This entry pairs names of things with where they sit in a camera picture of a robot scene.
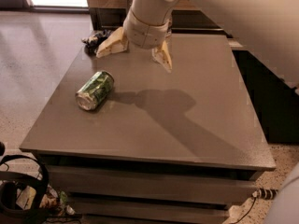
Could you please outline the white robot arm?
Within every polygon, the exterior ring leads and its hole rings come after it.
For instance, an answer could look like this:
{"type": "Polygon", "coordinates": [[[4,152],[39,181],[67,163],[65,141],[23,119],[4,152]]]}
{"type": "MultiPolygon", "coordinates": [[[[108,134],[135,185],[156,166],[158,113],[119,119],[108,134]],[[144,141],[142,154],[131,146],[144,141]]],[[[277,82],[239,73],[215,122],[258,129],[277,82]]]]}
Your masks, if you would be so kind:
{"type": "MultiPolygon", "coordinates": [[[[127,50],[129,44],[150,49],[166,71],[172,70],[166,45],[171,12],[179,0],[133,0],[123,26],[96,50],[98,58],[127,50]]],[[[240,45],[284,77],[299,82],[299,0],[190,0],[240,45]]]]}

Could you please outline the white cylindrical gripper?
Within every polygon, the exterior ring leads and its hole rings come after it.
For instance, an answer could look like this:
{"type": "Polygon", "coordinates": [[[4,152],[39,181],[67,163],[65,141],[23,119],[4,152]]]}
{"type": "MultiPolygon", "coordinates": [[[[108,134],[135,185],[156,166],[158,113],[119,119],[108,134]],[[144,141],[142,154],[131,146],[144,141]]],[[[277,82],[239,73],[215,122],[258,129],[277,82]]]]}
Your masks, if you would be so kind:
{"type": "Polygon", "coordinates": [[[172,59],[165,41],[168,24],[169,21],[162,25],[145,23],[132,10],[129,10],[123,28],[119,27],[103,41],[95,55],[97,58],[102,58],[110,54],[124,52],[128,49],[130,42],[142,49],[153,49],[151,52],[153,61],[170,73],[172,59]]]}

